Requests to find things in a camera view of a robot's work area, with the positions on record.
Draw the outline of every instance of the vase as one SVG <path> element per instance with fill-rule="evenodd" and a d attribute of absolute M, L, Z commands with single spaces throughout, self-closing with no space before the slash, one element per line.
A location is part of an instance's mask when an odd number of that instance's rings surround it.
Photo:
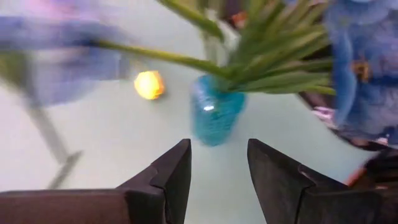
<path fill-rule="evenodd" d="M 221 92 L 211 75 L 199 77 L 191 91 L 192 128 L 207 146 L 224 143 L 231 134 L 245 102 L 244 93 Z"/>

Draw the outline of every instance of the table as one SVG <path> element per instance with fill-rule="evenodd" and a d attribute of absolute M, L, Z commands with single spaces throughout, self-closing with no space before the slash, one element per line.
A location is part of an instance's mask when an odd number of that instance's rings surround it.
<path fill-rule="evenodd" d="M 204 57 L 196 28 L 157 2 L 117 3 L 129 10 L 118 23 L 137 45 Z M 132 82 L 111 81 L 80 101 L 49 109 L 68 147 L 83 151 L 63 189 L 113 188 L 179 140 L 191 138 L 185 223 L 265 223 L 249 175 L 249 138 L 340 181 L 373 155 L 340 141 L 295 95 L 250 94 L 231 139 L 222 146 L 203 146 L 192 136 L 189 108 L 190 86 L 201 72 L 155 60 L 147 64 L 164 78 L 167 94 L 160 100 L 142 99 Z"/>

